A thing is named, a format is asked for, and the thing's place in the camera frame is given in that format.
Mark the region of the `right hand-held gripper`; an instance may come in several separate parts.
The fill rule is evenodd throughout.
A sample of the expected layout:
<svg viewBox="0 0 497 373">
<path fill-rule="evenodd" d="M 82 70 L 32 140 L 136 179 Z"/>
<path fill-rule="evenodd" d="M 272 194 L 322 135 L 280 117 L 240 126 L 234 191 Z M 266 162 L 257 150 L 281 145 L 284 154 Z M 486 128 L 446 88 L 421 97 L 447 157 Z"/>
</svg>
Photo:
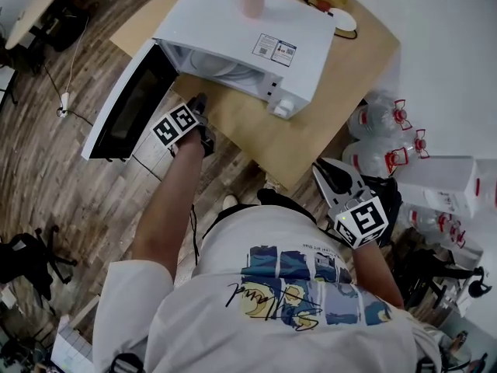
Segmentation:
<svg viewBox="0 0 497 373">
<path fill-rule="evenodd" d="M 312 172 L 328 204 L 328 220 L 344 245 L 358 249 L 384 233 L 388 219 L 380 198 L 365 186 L 353 166 L 337 159 L 319 158 Z"/>
</svg>

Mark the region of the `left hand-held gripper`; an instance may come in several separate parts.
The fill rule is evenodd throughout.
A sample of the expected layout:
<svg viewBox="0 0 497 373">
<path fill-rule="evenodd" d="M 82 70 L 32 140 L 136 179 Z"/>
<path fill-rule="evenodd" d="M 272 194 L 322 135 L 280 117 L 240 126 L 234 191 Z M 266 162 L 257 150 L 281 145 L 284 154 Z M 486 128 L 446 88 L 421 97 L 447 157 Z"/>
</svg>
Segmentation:
<svg viewBox="0 0 497 373">
<path fill-rule="evenodd" d="M 181 103 L 165 113 L 151 126 L 151 134 L 164 148 L 170 148 L 192 129 L 197 129 L 204 155 L 212 155 L 215 149 L 215 137 L 210 132 L 207 117 L 204 115 L 206 107 L 207 95 L 201 92 L 197 97 L 192 97 L 188 103 Z"/>
</svg>

